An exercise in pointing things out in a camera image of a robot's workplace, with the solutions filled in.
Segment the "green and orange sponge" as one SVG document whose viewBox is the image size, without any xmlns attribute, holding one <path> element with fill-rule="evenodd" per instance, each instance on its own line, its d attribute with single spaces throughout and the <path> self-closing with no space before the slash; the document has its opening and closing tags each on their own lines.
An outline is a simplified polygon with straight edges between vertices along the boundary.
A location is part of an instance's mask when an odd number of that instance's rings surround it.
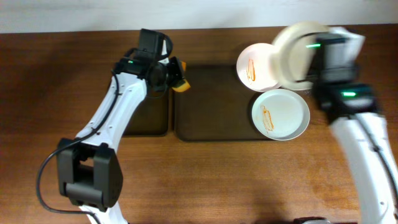
<svg viewBox="0 0 398 224">
<path fill-rule="evenodd" d="M 177 72 L 177 81 L 172 85 L 172 89 L 175 92 L 185 92 L 191 86 L 185 77 L 185 72 L 187 69 L 187 64 L 183 61 L 177 60 L 178 72 Z"/>
</svg>

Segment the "white plate tray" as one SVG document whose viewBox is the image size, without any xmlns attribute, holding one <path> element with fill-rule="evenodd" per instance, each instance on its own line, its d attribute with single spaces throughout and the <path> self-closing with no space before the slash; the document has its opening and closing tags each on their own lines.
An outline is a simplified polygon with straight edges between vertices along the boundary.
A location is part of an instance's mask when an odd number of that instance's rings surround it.
<svg viewBox="0 0 398 224">
<path fill-rule="evenodd" d="M 272 44 L 275 52 L 271 56 L 271 70 L 282 88 L 300 91 L 309 90 L 312 82 L 306 75 L 312 62 L 315 48 L 307 47 L 319 33 L 328 32 L 329 27 L 317 22 L 299 22 L 284 28 Z"/>
</svg>

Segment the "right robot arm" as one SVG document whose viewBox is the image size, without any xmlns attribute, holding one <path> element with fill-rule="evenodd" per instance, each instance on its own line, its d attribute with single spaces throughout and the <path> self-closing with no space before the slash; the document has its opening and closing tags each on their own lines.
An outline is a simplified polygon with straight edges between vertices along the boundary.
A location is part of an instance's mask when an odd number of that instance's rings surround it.
<svg viewBox="0 0 398 224">
<path fill-rule="evenodd" d="M 308 80 L 343 149 L 358 193 L 361 223 L 397 223 L 397 164 L 387 121 L 372 88 L 356 82 L 359 68 L 349 47 L 363 36 L 341 29 L 314 33 Z"/>
</svg>

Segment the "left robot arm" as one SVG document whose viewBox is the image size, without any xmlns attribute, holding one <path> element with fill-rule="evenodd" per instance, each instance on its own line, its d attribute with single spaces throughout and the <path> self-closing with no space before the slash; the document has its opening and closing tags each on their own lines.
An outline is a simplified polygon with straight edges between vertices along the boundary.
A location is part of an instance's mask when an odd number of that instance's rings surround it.
<svg viewBox="0 0 398 224">
<path fill-rule="evenodd" d="M 129 49 L 111 71 L 108 92 L 89 123 L 57 150 L 60 195 L 91 223 L 126 223 L 119 206 L 123 173 L 117 151 L 127 124 L 149 91 L 166 92 L 183 77 L 171 57 L 169 36 L 141 29 L 139 45 Z"/>
</svg>

